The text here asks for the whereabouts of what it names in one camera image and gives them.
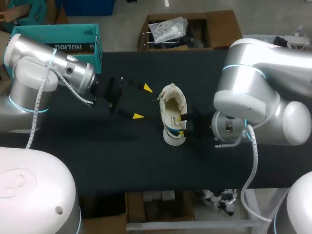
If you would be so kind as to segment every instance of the white sneaker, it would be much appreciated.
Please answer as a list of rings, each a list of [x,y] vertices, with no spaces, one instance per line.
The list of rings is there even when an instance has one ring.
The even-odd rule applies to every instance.
[[[185,142],[183,130],[186,129],[186,121],[181,121],[181,115],[187,113],[185,96],[175,84],[167,85],[158,97],[161,120],[164,124],[164,140],[173,146]]]

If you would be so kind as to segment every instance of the yellow arrow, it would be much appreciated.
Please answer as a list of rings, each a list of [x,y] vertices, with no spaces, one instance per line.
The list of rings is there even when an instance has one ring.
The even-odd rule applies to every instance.
[[[135,114],[133,115],[132,119],[136,119],[136,118],[144,118],[144,116],[135,113]]]
[[[147,85],[147,83],[144,84],[143,89],[145,89],[146,91],[152,93],[153,91],[151,90],[151,88]]]

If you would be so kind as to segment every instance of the black work surface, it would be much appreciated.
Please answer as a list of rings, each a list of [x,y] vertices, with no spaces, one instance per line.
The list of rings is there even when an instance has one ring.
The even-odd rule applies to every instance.
[[[251,144],[216,149],[209,141],[187,139],[179,147],[163,140],[159,105],[152,101],[174,82],[183,91],[188,112],[195,105],[214,112],[213,98],[227,51],[104,53],[102,78],[129,77],[146,82],[154,95],[128,89],[122,106],[144,113],[146,120],[110,116],[108,104],[95,108],[59,87],[32,148],[51,153],[71,171],[85,194],[149,190],[242,188],[252,169]],[[286,92],[287,100],[311,101]],[[0,145],[25,147],[28,135],[0,134]],[[312,140],[301,146],[259,145],[253,188],[290,187],[312,171]]]

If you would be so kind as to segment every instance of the silver robotic arm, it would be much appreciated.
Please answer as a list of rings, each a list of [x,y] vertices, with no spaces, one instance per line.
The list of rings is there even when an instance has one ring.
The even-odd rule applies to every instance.
[[[301,102],[285,101],[267,80],[312,97],[312,53],[255,39],[236,41],[214,97],[217,112],[212,130],[216,138],[234,143],[246,124],[253,126],[259,143],[300,145],[309,138],[308,108]]]
[[[79,62],[70,55],[21,34],[14,35],[10,40],[4,63],[13,70],[14,82],[10,94],[0,97],[1,132],[30,132],[36,97],[48,64],[81,95],[90,91],[96,76],[92,65]],[[40,99],[37,128],[44,119],[58,82],[55,73],[49,71]]]

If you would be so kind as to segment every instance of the teal plastic crate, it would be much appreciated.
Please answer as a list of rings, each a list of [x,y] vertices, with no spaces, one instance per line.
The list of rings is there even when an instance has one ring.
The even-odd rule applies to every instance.
[[[94,43],[92,55],[72,55],[79,61],[88,62],[94,66],[95,72],[102,71],[102,44],[98,24],[64,24],[64,25],[36,25],[36,26],[15,26],[11,37],[20,33],[26,37],[45,44],[59,44],[57,49],[67,48],[68,44],[75,44],[77,47],[82,44]],[[12,69],[6,67],[12,78]]]

